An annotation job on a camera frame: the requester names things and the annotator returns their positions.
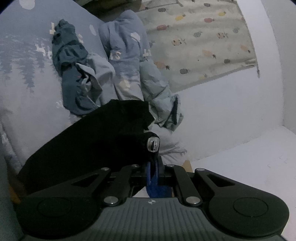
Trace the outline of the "blue forest print duvet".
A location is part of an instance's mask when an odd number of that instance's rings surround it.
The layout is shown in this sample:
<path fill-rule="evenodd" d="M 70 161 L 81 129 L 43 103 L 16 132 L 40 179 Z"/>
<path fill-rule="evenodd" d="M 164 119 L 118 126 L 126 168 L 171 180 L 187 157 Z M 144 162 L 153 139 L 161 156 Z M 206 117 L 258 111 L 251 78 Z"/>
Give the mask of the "blue forest print duvet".
<path fill-rule="evenodd" d="M 4 158 L 18 174 L 34 152 L 112 99 L 147 99 L 166 164 L 187 152 L 163 111 L 180 100 L 147 59 L 116 91 L 99 28 L 102 21 L 73 1 L 13 1 L 1 13 L 1 135 Z"/>

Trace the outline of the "black garment with drawstring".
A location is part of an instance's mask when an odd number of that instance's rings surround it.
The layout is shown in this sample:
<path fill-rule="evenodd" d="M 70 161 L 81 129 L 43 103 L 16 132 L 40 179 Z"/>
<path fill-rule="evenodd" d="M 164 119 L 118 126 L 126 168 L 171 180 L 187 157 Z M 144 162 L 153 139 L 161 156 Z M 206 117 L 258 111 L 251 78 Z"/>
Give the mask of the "black garment with drawstring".
<path fill-rule="evenodd" d="M 38 149 L 16 178 L 25 195 L 101 168 L 147 165 L 157 153 L 147 147 L 154 118 L 140 100 L 112 100 L 87 114 Z"/>

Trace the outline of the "pineapple print bed sheet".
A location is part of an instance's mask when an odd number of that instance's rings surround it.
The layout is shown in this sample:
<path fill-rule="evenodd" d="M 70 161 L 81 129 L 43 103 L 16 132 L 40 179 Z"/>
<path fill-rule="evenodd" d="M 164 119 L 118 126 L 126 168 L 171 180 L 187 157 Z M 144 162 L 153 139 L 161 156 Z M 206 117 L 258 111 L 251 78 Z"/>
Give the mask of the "pineapple print bed sheet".
<path fill-rule="evenodd" d="M 147 1 L 138 17 L 173 92 L 257 66 L 237 1 Z"/>

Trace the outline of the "light teal puffer jacket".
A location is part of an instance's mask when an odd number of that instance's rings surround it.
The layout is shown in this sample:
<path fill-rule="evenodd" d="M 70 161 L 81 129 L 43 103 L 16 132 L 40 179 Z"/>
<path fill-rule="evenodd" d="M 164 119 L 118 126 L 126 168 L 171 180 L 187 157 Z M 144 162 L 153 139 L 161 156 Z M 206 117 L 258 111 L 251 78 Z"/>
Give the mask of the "light teal puffer jacket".
<path fill-rule="evenodd" d="M 175 131 L 184 118 L 180 97 L 172 93 L 168 81 L 151 59 L 139 64 L 139 73 L 144 100 L 149 103 L 155 123 Z"/>

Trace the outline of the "dark blue crumpled garment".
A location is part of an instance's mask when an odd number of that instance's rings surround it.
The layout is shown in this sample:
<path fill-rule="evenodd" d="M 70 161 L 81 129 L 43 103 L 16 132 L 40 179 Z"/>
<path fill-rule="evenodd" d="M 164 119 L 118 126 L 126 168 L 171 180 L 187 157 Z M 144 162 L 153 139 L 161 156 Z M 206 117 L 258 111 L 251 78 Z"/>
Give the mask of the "dark blue crumpled garment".
<path fill-rule="evenodd" d="M 79 64 L 87 65 L 88 52 L 76 36 L 75 27 L 66 20 L 60 20 L 55 27 L 52 40 L 53 64 L 62 78 L 63 106 L 72 114 L 83 116 L 98 108 L 92 93 L 90 75 Z"/>

